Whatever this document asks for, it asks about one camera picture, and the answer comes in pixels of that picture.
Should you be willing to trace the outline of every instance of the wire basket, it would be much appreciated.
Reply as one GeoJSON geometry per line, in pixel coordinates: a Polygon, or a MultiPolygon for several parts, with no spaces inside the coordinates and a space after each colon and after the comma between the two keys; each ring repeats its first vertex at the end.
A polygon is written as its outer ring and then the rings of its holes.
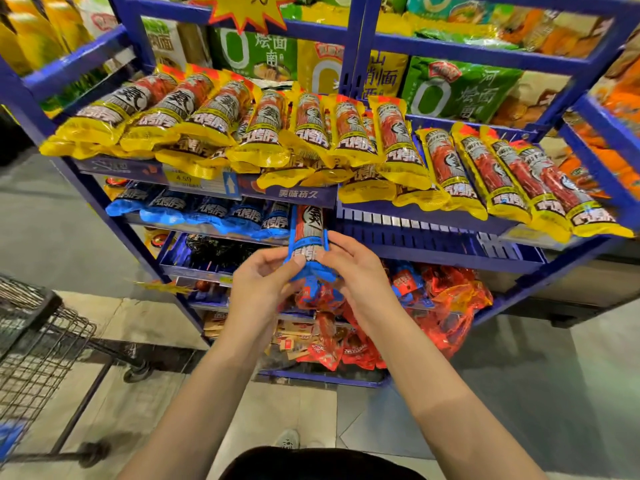
{"type": "Polygon", "coordinates": [[[26,434],[95,330],[53,291],[0,274],[0,462],[26,434]]]}

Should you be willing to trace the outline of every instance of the yellow starburst price sign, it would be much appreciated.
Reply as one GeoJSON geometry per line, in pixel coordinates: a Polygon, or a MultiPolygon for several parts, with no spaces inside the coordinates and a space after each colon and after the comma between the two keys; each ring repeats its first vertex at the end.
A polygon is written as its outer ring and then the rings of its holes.
{"type": "Polygon", "coordinates": [[[153,281],[150,283],[134,281],[134,284],[138,286],[142,286],[142,288],[147,290],[156,290],[163,293],[171,293],[171,294],[190,294],[193,291],[193,288],[190,286],[178,286],[175,284],[175,281],[171,283],[163,283],[160,281],[153,281]]]}
{"type": "Polygon", "coordinates": [[[251,23],[258,32],[267,33],[267,20],[286,29],[280,5],[294,0],[193,0],[196,5],[211,6],[209,23],[233,19],[239,34],[251,23]]]}

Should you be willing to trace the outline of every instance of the shopping cart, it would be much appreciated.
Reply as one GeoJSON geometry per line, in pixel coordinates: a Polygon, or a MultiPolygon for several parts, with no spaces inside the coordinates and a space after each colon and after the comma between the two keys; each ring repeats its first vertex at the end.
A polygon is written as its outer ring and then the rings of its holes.
{"type": "Polygon", "coordinates": [[[93,339],[96,326],[66,306],[53,291],[21,283],[0,274],[0,468],[7,462],[78,461],[94,466],[110,451],[101,440],[83,443],[76,452],[61,450],[111,366],[131,367],[128,383],[151,375],[149,364],[101,345],[93,339]],[[43,453],[14,453],[29,427],[60,386],[85,348],[109,356],[53,448],[43,453]]]}

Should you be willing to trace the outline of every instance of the forearm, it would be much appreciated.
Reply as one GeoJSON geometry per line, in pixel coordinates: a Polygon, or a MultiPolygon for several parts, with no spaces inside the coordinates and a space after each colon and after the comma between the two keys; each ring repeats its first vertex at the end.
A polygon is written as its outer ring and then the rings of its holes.
{"type": "Polygon", "coordinates": [[[547,478],[404,310],[384,318],[372,339],[449,480],[547,478]]]}
{"type": "Polygon", "coordinates": [[[257,339],[238,340],[228,331],[204,355],[120,479],[206,478],[262,352],[257,339]]]}

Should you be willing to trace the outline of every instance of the hand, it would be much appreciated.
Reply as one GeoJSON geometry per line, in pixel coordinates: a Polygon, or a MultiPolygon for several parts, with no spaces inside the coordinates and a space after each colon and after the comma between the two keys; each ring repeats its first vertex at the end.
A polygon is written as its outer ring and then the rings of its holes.
{"type": "Polygon", "coordinates": [[[261,342],[263,335],[271,337],[276,308],[304,285],[304,280],[289,281],[303,268],[305,257],[294,256],[283,264],[287,252],[287,247],[261,249],[236,269],[224,335],[248,333],[261,342]]]}
{"type": "Polygon", "coordinates": [[[371,336],[375,320],[389,319],[394,310],[406,315],[380,258],[352,237],[334,231],[328,236],[330,250],[321,251],[317,260],[340,273],[344,282],[336,288],[347,298],[364,332],[371,336]]]}

